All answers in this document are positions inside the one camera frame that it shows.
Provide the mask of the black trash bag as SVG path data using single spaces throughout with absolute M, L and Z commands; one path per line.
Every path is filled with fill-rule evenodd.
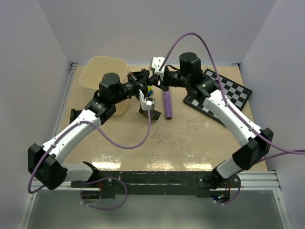
M 159 117 L 161 116 L 161 112 L 157 111 L 157 110 L 143 110 L 141 107 L 139 109 L 139 113 L 141 113 L 142 115 L 144 115 L 146 118 L 148 118 L 150 116 L 150 119 L 153 121 L 156 121 L 159 119 Z

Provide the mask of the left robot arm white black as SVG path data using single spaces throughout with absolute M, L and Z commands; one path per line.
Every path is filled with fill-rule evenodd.
M 152 101 L 145 98 L 150 72 L 143 69 L 129 72 L 127 82 L 121 83 L 118 74 L 107 73 L 99 83 L 99 89 L 85 106 L 84 110 L 63 131 L 41 146 L 33 144 L 28 149 L 28 171 L 30 180 L 39 180 L 44 187 L 54 190 L 63 182 L 80 181 L 88 187 L 98 184 L 98 169 L 88 162 L 64 164 L 65 158 L 92 131 L 100 131 L 102 126 L 116 112 L 116 104 L 136 96 L 142 109 L 149 110 Z

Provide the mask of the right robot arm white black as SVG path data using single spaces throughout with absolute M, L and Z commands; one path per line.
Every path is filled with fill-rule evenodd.
M 170 71 L 165 58 L 153 57 L 150 69 L 153 72 L 149 83 L 166 91 L 169 87 L 181 87 L 187 94 L 211 111 L 231 131 L 240 149 L 214 168 L 208 176 L 210 187 L 224 187 L 229 178 L 242 170 L 249 170 L 257 164 L 270 149 L 274 136 L 269 129 L 262 129 L 248 119 L 223 95 L 220 85 L 201 69 L 201 60 L 193 52 L 180 55 L 180 68 Z

